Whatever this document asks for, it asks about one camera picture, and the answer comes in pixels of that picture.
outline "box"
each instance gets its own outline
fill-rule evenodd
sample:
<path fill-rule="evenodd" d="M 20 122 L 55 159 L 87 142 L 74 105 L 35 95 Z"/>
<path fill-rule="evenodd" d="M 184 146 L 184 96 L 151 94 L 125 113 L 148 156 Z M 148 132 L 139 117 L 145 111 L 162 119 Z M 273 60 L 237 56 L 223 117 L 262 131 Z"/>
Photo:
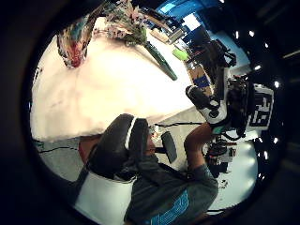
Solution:
<path fill-rule="evenodd" d="M 211 80 L 201 65 L 188 69 L 187 72 L 191 82 L 200 87 L 207 96 L 212 96 L 214 94 Z"/>

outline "desk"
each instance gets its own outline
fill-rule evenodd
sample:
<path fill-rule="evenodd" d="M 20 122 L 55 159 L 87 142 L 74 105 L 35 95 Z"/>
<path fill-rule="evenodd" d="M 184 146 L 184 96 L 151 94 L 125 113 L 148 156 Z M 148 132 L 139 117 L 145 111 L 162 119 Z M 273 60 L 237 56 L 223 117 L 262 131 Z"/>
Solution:
<path fill-rule="evenodd" d="M 95 27 L 103 27 L 98 18 Z M 166 58 L 178 79 L 172 81 L 142 46 L 99 37 L 92 39 L 86 61 L 67 69 L 58 55 L 56 37 L 42 55 L 43 68 L 32 87 L 33 138 L 53 142 L 102 133 L 121 113 L 154 124 L 192 107 L 185 89 L 191 85 L 183 62 L 151 35 L 148 40 Z"/>

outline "gray t-shirt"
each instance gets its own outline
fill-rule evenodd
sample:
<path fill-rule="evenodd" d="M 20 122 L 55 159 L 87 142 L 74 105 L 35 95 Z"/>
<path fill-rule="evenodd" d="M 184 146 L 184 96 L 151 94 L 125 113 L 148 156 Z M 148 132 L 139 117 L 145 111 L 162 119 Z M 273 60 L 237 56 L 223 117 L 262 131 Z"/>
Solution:
<path fill-rule="evenodd" d="M 156 157 L 149 157 L 142 169 L 160 182 L 155 185 L 143 176 L 135 182 L 127 216 L 136 224 L 187 225 L 218 195 L 218 181 L 206 165 L 192 171 L 188 180 L 162 169 Z"/>

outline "robotic arm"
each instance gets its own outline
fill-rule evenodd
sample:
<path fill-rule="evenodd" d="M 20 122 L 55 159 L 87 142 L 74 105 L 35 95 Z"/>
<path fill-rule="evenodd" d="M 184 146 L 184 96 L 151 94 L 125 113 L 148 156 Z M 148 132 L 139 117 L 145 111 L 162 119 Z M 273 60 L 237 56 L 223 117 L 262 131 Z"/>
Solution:
<path fill-rule="evenodd" d="M 187 97 L 209 123 L 214 134 L 223 134 L 231 141 L 245 137 L 246 131 L 267 130 L 270 124 L 274 92 L 243 77 L 229 79 L 227 67 L 219 67 L 214 95 L 208 97 L 196 85 L 188 86 Z M 235 130 L 237 138 L 226 131 Z"/>

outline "cable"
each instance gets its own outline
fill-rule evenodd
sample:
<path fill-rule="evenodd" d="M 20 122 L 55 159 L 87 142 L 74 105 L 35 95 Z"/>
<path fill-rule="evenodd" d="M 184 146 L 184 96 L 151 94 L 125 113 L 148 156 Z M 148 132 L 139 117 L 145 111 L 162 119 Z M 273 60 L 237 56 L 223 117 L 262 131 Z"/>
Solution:
<path fill-rule="evenodd" d="M 179 123 L 173 123 L 170 125 L 161 125 L 161 124 L 155 124 L 155 126 L 159 126 L 161 128 L 168 128 L 173 126 L 180 126 L 180 125 L 201 125 L 202 123 L 196 123 L 196 122 L 179 122 Z"/>
<path fill-rule="evenodd" d="M 222 134 L 222 135 L 223 135 L 225 138 L 227 138 L 227 139 L 229 139 L 230 141 L 233 141 L 233 142 L 239 140 L 240 138 L 245 138 L 244 135 L 239 135 L 237 138 L 233 138 L 233 137 L 229 136 L 227 133 L 224 133 L 224 134 Z"/>
<path fill-rule="evenodd" d="M 52 151 L 54 151 L 54 150 L 61 149 L 61 148 L 71 149 L 71 150 L 78 151 L 77 148 L 72 148 L 72 147 L 57 147 L 57 148 L 54 148 L 54 149 L 50 149 L 50 150 L 46 150 L 46 151 L 41 151 L 41 152 L 38 152 L 38 153 L 39 153 L 39 154 L 42 154 L 42 153 L 49 153 L 49 152 L 52 152 Z"/>

